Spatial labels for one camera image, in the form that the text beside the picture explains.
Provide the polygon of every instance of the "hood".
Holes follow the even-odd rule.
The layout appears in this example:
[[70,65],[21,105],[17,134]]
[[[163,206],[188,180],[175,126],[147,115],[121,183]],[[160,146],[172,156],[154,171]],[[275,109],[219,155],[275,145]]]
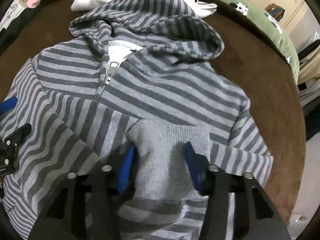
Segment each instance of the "hood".
[[70,32],[87,36],[102,55],[122,36],[148,51],[200,60],[224,49],[220,35],[183,0],[113,0],[72,21]]

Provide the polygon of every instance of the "gray striped jacket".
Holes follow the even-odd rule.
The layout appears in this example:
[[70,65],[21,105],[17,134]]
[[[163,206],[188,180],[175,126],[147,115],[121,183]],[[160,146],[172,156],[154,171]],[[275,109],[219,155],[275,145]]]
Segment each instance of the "gray striped jacket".
[[[250,171],[265,185],[273,157],[250,100],[207,62],[224,44],[183,0],[113,0],[74,20],[70,31],[73,40],[21,68],[8,94],[17,106],[0,121],[1,138],[32,125],[16,173],[4,179],[3,204],[24,239],[66,174],[87,174],[111,152],[125,151],[126,132],[141,119],[208,131],[200,154],[226,172]],[[206,200],[188,192],[157,199],[145,177],[140,191],[149,197],[136,196],[118,214],[123,238],[196,239]]]

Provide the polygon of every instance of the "zipper pull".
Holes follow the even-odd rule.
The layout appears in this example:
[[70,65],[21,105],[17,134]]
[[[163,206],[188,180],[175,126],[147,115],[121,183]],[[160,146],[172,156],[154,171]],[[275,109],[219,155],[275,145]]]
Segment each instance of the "zipper pull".
[[106,69],[106,78],[104,79],[102,91],[101,91],[101,94],[100,94],[99,98],[101,98],[102,93],[103,93],[106,85],[108,85],[110,83],[111,78],[113,77],[113,75],[115,74],[115,72],[116,72],[116,70],[118,69],[119,66],[120,66],[120,63],[116,62],[116,61],[111,61],[109,63],[109,66]]

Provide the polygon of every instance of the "silver screw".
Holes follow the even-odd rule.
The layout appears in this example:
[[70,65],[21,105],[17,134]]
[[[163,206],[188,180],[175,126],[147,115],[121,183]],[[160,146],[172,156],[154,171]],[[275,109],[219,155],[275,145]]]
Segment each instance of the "silver screw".
[[108,171],[111,171],[112,170],[112,166],[110,165],[105,165],[101,168],[102,171],[104,172],[108,172]]
[[246,178],[246,179],[253,179],[253,175],[250,173],[250,172],[245,172],[243,174],[243,176]]
[[67,175],[67,178],[68,178],[68,179],[74,179],[76,176],[77,176],[76,173],[70,172],[70,173]]
[[209,171],[219,171],[219,167],[216,166],[216,165],[209,165],[209,168],[208,168]]

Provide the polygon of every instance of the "sleeve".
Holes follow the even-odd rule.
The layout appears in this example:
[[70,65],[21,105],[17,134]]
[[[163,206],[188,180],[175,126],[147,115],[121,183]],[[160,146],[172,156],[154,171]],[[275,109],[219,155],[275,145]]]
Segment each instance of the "sleeve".
[[228,145],[213,142],[211,163],[235,175],[250,172],[264,187],[271,172],[273,156],[268,151],[249,109],[248,100],[231,130]]

